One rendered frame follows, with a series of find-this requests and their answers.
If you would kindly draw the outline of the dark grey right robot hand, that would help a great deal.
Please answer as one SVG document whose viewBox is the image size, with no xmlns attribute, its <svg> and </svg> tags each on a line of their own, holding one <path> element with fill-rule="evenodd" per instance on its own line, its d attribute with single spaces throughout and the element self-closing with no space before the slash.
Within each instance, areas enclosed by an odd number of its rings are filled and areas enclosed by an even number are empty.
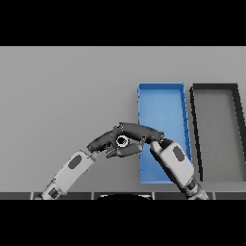
<svg viewBox="0 0 246 246">
<path fill-rule="evenodd" d="M 145 138 L 147 144 L 150 144 L 152 141 L 161 142 L 164 139 L 164 132 L 160 132 L 144 125 L 120 122 L 119 129 L 120 134 L 133 140 L 141 141 Z"/>
</svg>

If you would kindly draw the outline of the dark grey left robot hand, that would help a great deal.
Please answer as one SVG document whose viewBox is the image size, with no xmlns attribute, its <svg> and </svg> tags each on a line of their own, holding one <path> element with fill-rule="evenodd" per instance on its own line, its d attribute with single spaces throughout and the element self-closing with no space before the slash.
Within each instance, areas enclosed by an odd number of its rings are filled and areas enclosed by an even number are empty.
<svg viewBox="0 0 246 246">
<path fill-rule="evenodd" d="M 126 147 L 120 148 L 116 144 L 116 139 L 120 135 L 122 134 L 120 134 L 119 127 L 115 127 L 113 130 L 96 137 L 86 148 L 91 154 L 105 151 L 107 159 L 113 157 L 125 158 L 143 151 L 145 138 L 138 143 L 129 143 Z"/>
</svg>

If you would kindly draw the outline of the blue bin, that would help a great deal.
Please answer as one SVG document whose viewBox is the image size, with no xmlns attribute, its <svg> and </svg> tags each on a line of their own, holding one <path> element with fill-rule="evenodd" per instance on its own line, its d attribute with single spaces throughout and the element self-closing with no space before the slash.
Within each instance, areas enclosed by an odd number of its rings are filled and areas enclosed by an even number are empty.
<svg viewBox="0 0 246 246">
<path fill-rule="evenodd" d="M 161 132 L 164 137 L 182 145 L 192 160 L 184 83 L 139 83 L 138 123 Z M 140 182 L 157 185 L 171 184 L 159 163 L 145 144 L 140 158 Z"/>
</svg>

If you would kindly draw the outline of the dark grey bin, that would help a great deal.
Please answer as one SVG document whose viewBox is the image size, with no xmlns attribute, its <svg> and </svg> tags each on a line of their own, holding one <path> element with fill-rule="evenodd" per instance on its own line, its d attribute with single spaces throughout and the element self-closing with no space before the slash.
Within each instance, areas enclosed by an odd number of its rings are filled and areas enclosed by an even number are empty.
<svg viewBox="0 0 246 246">
<path fill-rule="evenodd" d="M 189 90 L 200 180 L 246 182 L 246 124 L 238 84 Z"/>
</svg>

